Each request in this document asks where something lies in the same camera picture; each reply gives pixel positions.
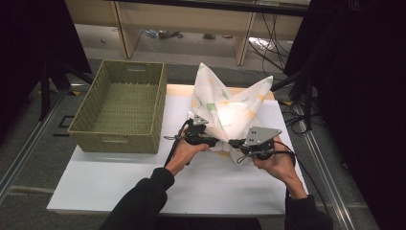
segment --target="basket handle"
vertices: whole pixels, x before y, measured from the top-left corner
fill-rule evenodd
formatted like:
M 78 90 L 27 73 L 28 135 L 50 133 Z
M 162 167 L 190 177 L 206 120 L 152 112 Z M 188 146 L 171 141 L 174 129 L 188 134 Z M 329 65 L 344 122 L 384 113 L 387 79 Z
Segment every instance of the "basket handle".
M 125 67 L 127 71 L 145 72 L 147 70 L 143 63 L 127 63 Z
M 103 136 L 101 140 L 106 143 L 128 143 L 126 136 Z

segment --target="black cloth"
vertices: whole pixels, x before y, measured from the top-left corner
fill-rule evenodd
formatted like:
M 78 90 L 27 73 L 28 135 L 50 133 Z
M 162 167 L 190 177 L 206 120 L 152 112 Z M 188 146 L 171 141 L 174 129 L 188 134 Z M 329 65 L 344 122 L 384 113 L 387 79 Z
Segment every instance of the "black cloth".
M 70 86 L 69 72 L 50 59 L 92 73 L 65 1 L 0 1 L 0 144 L 40 82 L 45 62 L 46 80 Z
M 256 218 L 158 218 L 167 202 L 166 190 L 174 183 L 165 168 L 154 170 L 150 179 L 144 178 L 116 205 L 101 229 L 159 229 L 159 230 L 260 230 Z M 289 216 L 285 229 L 332 229 L 332 219 L 317 210 L 314 197 L 288 199 Z

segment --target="white table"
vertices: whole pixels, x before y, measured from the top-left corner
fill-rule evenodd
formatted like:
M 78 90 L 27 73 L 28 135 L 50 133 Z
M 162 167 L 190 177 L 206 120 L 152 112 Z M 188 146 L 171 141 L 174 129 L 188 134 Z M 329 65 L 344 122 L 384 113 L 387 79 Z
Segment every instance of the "white table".
M 47 207 L 60 214 L 108 213 L 122 196 L 153 169 L 162 167 L 173 136 L 185 122 L 191 97 L 167 96 L 157 154 L 83 152 L 76 147 Z M 291 142 L 276 101 L 259 110 L 264 127 L 279 128 Z M 304 183 L 299 167 L 296 171 Z M 161 215 L 265 217 L 284 214 L 285 186 L 253 165 L 237 165 L 229 155 L 205 151 L 175 177 Z

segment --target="tripod leg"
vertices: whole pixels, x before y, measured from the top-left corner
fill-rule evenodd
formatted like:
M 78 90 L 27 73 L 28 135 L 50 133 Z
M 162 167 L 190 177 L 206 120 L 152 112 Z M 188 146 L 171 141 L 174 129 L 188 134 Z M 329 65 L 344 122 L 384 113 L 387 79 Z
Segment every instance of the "tripod leg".
M 311 94 L 312 94 L 312 82 L 311 78 L 307 78 L 305 98 L 304 98 L 304 123 L 305 130 L 311 130 Z
M 60 60 L 56 60 L 56 59 L 53 59 L 53 63 L 56 64 L 57 66 L 65 69 L 66 71 L 72 73 L 73 75 L 80 78 L 81 80 L 84 80 L 89 84 L 92 84 L 92 82 L 93 82 L 92 78 L 84 75 L 83 73 L 81 73 L 81 71 L 75 69 L 74 67 L 70 66 L 69 64 L 67 64 L 63 61 L 60 61 Z
M 48 81 L 47 63 L 43 62 L 40 70 L 41 74 L 41 116 L 39 121 L 42 121 L 50 110 L 50 83 Z
M 295 74 L 289 76 L 287 79 L 281 80 L 281 82 L 273 84 L 272 87 L 271 87 L 271 91 L 275 92 L 278 89 L 281 89 L 281 88 L 287 86 L 289 83 L 294 82 L 300 75 L 301 75 L 300 72 L 296 72 Z

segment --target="gray carpet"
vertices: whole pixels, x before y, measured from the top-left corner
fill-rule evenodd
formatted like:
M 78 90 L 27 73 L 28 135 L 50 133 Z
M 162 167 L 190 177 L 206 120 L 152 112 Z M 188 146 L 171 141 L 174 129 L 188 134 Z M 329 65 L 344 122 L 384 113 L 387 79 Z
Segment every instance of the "gray carpet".
M 94 73 L 96 73 L 101 61 L 89 59 L 89 63 Z M 257 82 L 259 78 L 265 77 L 262 72 L 252 74 L 226 68 L 212 69 L 227 86 L 233 87 L 247 87 Z M 169 64 L 169 83 L 194 84 L 196 72 L 197 66 Z M 274 77 L 276 79 L 285 78 L 282 74 L 275 74 Z M 82 83 L 81 80 L 72 76 L 69 76 L 69 79 L 71 82 Z M 279 101 L 288 100 L 288 90 L 289 88 L 285 87 L 277 91 L 276 99 Z M 0 206 L 0 226 L 3 227 L 0 227 L 1 229 L 96 229 L 102 223 L 105 216 L 62 216 L 46 210 L 52 190 L 56 188 L 76 146 L 71 138 L 55 137 L 54 134 L 66 133 L 66 128 L 58 127 L 59 123 L 63 116 L 75 115 L 84 95 L 85 92 L 81 92 L 78 96 L 66 96 L 57 109 L 55 118 L 46 129 L 44 136 L 23 171 L 17 177 L 13 190 Z M 15 119 L 14 129 L 11 131 L 7 142 L 3 143 L 0 149 L 2 152 L 0 155 L 1 175 L 4 174 L 5 168 L 11 163 L 31 130 L 33 130 L 34 125 L 36 125 L 39 108 L 40 97 L 33 97 L 32 102 L 27 104 L 26 108 L 21 111 L 21 115 Z M 292 116 L 292 114 L 283 113 L 285 120 Z M 349 207 L 354 225 L 358 229 L 378 229 L 350 173 L 340 166 L 340 154 L 328 133 L 328 128 L 324 126 L 323 119 L 314 117 L 312 122 L 314 123 L 313 133 L 327 160 L 328 168 L 334 176 L 335 183 Z M 304 162 L 327 201 L 329 212 L 334 218 L 334 229 L 341 229 L 334 210 L 331 208 L 326 189 L 315 167 L 314 160 L 309 153 L 304 136 L 295 134 L 290 128 L 289 135 L 294 150 Z M 315 195 L 318 207 L 323 210 L 321 199 L 305 173 L 304 180 L 310 193 Z M 30 192 L 18 186 L 28 187 Z M 260 222 L 264 230 L 283 229 L 282 218 L 261 218 Z

